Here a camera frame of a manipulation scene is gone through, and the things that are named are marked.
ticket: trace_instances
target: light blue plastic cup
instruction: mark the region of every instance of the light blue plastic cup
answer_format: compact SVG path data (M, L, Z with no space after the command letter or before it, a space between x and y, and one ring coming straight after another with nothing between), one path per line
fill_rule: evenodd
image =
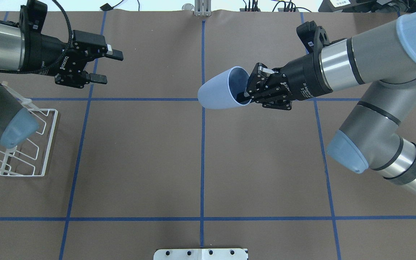
M251 102L237 102L235 98L246 90L249 74L235 66L203 84L198 90L198 102L209 109L243 107Z

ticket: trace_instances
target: metal bracket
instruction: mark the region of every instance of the metal bracket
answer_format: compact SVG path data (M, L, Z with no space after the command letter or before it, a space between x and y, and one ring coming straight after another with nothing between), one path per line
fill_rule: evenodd
M211 0L195 0L195 16L211 16Z
M212 248L157 250L153 260L248 260L248 249L244 248Z

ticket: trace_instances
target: sticker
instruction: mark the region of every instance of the sticker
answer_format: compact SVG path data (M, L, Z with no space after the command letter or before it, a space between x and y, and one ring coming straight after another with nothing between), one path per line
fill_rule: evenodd
M330 2L334 7L342 7L351 4L350 0L330 0Z

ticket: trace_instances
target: blue cup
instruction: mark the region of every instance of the blue cup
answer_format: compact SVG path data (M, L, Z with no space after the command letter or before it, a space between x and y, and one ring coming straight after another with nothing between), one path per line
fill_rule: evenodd
M203 84L198 90L198 102L209 109L243 107L251 102L237 102L236 97L244 93L249 74L240 66L235 66Z

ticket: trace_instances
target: black connector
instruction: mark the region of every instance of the black connector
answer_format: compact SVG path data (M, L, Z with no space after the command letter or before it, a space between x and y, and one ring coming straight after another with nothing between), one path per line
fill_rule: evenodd
M100 7L100 9L105 12L105 11L108 11L108 10L113 10L113 7L111 5L109 5L109 3L106 3L105 5L102 5Z

